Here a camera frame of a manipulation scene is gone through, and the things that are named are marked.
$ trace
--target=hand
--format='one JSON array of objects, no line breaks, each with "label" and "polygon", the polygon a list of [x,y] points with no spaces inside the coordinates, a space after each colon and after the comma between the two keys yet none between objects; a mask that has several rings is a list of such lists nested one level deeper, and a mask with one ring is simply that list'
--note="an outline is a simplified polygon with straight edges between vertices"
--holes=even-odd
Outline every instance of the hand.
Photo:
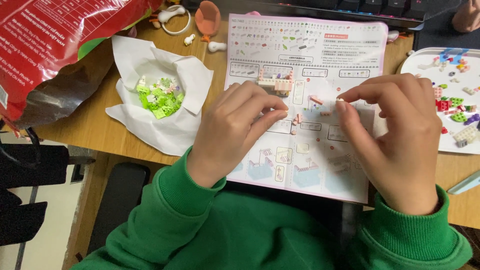
[{"label": "hand", "polygon": [[[359,156],[365,173],[390,208],[409,215],[428,215],[438,202],[435,166],[442,121],[435,109],[432,82],[412,74],[366,80],[336,102],[340,127]],[[377,104],[388,133],[373,139],[349,104],[364,99]]]},{"label": "hand", "polygon": [[[287,116],[286,110],[279,97],[250,81],[232,84],[202,118],[187,158],[192,179],[203,187],[215,185],[240,163],[267,129]],[[264,115],[254,123],[260,112]]]}]

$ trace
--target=person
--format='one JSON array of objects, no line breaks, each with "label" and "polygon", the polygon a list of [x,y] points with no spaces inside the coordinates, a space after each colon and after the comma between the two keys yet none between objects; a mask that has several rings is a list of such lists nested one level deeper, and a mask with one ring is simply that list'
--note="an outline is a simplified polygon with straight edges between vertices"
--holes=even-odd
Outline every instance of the person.
[{"label": "person", "polygon": [[[356,270],[460,268],[472,250],[448,225],[448,196],[435,185],[442,125],[432,82],[380,76],[338,97],[340,126],[379,192],[342,257],[332,234],[306,212],[219,193],[257,139],[287,116],[280,98],[247,81],[216,99],[193,146],[155,174],[128,221],[72,269],[330,270],[339,258]],[[350,105],[359,99],[380,106],[388,133],[367,133]]]}]

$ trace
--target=red plastic bag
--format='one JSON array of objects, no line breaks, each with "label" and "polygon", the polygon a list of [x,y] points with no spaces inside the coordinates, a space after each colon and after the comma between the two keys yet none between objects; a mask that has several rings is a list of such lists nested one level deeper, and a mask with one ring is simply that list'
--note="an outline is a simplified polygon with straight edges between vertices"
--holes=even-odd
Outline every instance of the red plastic bag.
[{"label": "red plastic bag", "polygon": [[[161,2],[0,0],[0,114],[5,122],[15,126],[14,121],[27,105],[27,95],[36,86],[54,78],[62,67],[79,61],[104,39],[148,17]],[[54,116],[45,116],[44,121],[27,120],[20,126],[48,123],[69,115],[99,84],[84,87],[86,91],[80,90],[82,93],[78,95],[78,85],[72,87],[75,93],[63,95],[62,91],[68,92],[69,87],[65,89],[65,85],[56,84],[55,94],[50,95],[46,83],[36,89],[39,93],[32,95],[33,100],[28,104],[46,102],[49,110],[58,111],[49,111],[48,114]],[[42,112],[37,108],[35,115],[42,118],[39,113]]]}]

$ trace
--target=white duck figurine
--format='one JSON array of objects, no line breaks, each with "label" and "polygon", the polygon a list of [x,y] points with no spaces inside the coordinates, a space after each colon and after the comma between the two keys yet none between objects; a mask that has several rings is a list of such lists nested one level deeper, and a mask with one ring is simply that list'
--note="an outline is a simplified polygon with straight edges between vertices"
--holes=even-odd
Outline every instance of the white duck figurine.
[{"label": "white duck figurine", "polygon": [[191,34],[189,37],[186,37],[183,41],[186,46],[190,45],[192,41],[195,39],[195,34]]}]

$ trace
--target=sweatshirt sleeve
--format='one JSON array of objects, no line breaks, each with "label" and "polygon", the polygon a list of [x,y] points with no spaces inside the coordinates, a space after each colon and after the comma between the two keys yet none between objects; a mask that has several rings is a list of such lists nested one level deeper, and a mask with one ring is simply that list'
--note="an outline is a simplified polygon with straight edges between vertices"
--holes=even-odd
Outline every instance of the sweatshirt sleeve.
[{"label": "sweatshirt sleeve", "polygon": [[364,212],[362,225],[347,251],[355,270],[455,270],[471,257],[464,236],[448,225],[449,200],[437,186],[442,203],[429,216],[410,216],[389,208],[377,194],[375,210]]},{"label": "sweatshirt sleeve", "polygon": [[187,172],[190,150],[155,174],[128,221],[108,235],[104,247],[72,269],[161,269],[172,252],[193,239],[226,179],[212,188],[197,185]]}]

